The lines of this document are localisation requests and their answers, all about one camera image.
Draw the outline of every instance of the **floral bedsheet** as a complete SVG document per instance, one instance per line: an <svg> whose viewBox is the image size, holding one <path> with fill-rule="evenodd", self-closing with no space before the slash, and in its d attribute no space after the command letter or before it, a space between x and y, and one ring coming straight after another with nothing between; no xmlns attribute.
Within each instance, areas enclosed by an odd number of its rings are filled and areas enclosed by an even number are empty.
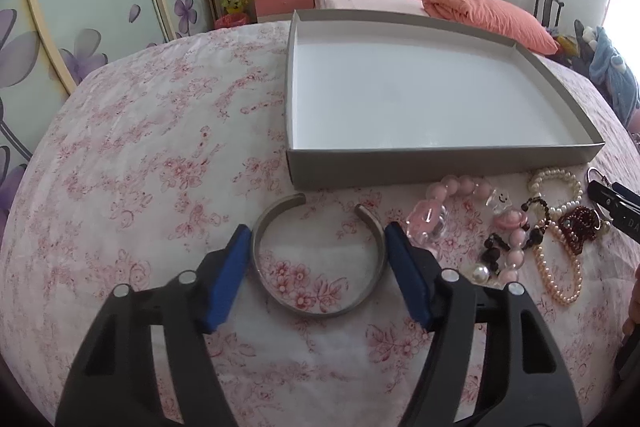
<svg viewBox="0 0 640 427"><path fill-rule="evenodd" d="M108 64L52 122L0 251L0 349L47 418L54 418L69 365L114 285L165 284L225 245L239 223L252 226L268 204L294 192L283 119L288 28L276 22L219 30ZM545 64L607 142L593 165L640 190L640 156L610 108L583 77ZM583 176L586 166L573 170ZM524 201L529 175L492 182ZM272 292L307 310L348 304L375 266L375 243L353 207L364 204L386 224L405 216L425 188L308 194L262 242ZM568 195L550 186L545 196L554 204ZM490 220L470 200L454 200L451 212L438 254L443 266L463 269L477 258ZM556 280L569 283L562 250L550 238L544 246ZM532 258L521 270L564 354L585 423L610 389L639 261L638 246L616 231L588 244L583 292L568 309L543 292ZM459 417L478 394L484 332L479 325ZM178 418L157 331L154 342L162 403ZM430 342L409 319L390 270L367 302L331 320L284 311L249 274L228 322L207 338L238 423L253 427L396 425Z"/></svg>

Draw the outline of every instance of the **pink bedding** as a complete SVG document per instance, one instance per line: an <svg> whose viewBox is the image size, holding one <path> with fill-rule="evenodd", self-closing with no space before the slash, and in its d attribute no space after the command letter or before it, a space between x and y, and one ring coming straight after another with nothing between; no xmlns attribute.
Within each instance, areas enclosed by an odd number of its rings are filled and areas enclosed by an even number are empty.
<svg viewBox="0 0 640 427"><path fill-rule="evenodd" d="M86 330L117 283L164 285L226 245L239 223L252 227L269 204L295 192L283 118L288 32L288 22L248 25L144 50L92 73L54 119L24 175L0 251L0 349L48 419ZM606 141L591 165L638 192L640 156L613 111L585 78L543 63ZM572 170L582 178L586 168ZM527 198L528 180L527 172L491 178L514 201ZM425 190L310 192L306 205L270 226L263 268L286 288L284 298L314 311L340 309L369 281L376 258L354 205L386 225ZM544 192L554 205L567 197L553 184ZM468 269L490 216L464 198L453 199L450 211L441 263ZM546 237L543 246L564 288L566 257ZM520 271L563 353L585 422L609 390L639 261L638 245L616 231L585 245L582 294L569 309L544 293L529 254ZM466 412L478 396L485 331L478 326ZM249 275L228 322L207 337L243 427L396 425L430 343L409 319L390 270L362 306L331 320L290 314ZM177 419L163 349L158 344L162 405Z"/></svg>
<svg viewBox="0 0 640 427"><path fill-rule="evenodd" d="M427 16L422 0L318 0L320 8L376 10Z"/></svg>

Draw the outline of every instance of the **chair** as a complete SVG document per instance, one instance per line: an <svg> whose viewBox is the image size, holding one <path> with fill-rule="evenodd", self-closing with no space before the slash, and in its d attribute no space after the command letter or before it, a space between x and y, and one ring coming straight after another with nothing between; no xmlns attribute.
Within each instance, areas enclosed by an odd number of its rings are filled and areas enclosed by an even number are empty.
<svg viewBox="0 0 640 427"><path fill-rule="evenodd" d="M533 16L537 19L538 18L538 5L540 3L540 0L536 0L536 7L533 10ZM542 9L542 25L545 28L549 28L549 23L551 21L551 10L553 8L553 3L558 4L558 11L556 11L556 24L554 25L554 27L558 27L558 23L560 22L560 11L562 10L562 7L564 6L564 3L561 0L545 0L544 2L544 6Z"/></svg>

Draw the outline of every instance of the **box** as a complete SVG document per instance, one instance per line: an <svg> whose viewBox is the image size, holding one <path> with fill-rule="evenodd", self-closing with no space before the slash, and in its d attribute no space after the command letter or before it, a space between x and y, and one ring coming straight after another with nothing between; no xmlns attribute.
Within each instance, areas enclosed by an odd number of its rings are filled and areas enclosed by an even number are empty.
<svg viewBox="0 0 640 427"><path fill-rule="evenodd" d="M295 12L286 86L287 161L301 190L583 164L604 145L522 45L434 18Z"/></svg>

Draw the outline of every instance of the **peach pearl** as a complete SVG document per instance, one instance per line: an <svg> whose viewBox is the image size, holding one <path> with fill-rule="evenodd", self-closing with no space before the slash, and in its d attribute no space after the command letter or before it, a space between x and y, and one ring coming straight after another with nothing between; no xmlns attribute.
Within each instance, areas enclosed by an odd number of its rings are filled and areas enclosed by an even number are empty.
<svg viewBox="0 0 640 427"><path fill-rule="evenodd" d="M518 271L517 270L502 270L500 275L498 275L498 281L500 284L504 284L507 286L510 282L518 281Z"/></svg>
<svg viewBox="0 0 640 427"><path fill-rule="evenodd" d="M509 235L509 246L511 248L522 248L526 238L527 234L523 229L516 229Z"/></svg>
<svg viewBox="0 0 640 427"><path fill-rule="evenodd" d="M492 190L494 190L494 188L491 186L491 183L487 180L480 180L474 190L474 196L480 201L486 201L489 199L489 196L491 196Z"/></svg>
<svg viewBox="0 0 640 427"><path fill-rule="evenodd" d="M442 184L447 187L447 194L449 196L453 196L460 188L460 182L458 181L458 178L452 176L451 174L449 176L444 176L444 178L442 179Z"/></svg>
<svg viewBox="0 0 640 427"><path fill-rule="evenodd" d="M458 181L460 182L460 188L458 189L458 192L461 196L468 196L472 194L476 189L476 182L473 181L473 178L471 176L460 176L460 179Z"/></svg>
<svg viewBox="0 0 640 427"><path fill-rule="evenodd" d="M440 203L444 203L444 200L447 199L448 195L447 187L442 183L434 183L427 191L427 198L433 198L434 200L438 200Z"/></svg>
<svg viewBox="0 0 640 427"><path fill-rule="evenodd" d="M524 252L520 248L513 248L507 254L507 266L520 268L524 263Z"/></svg>

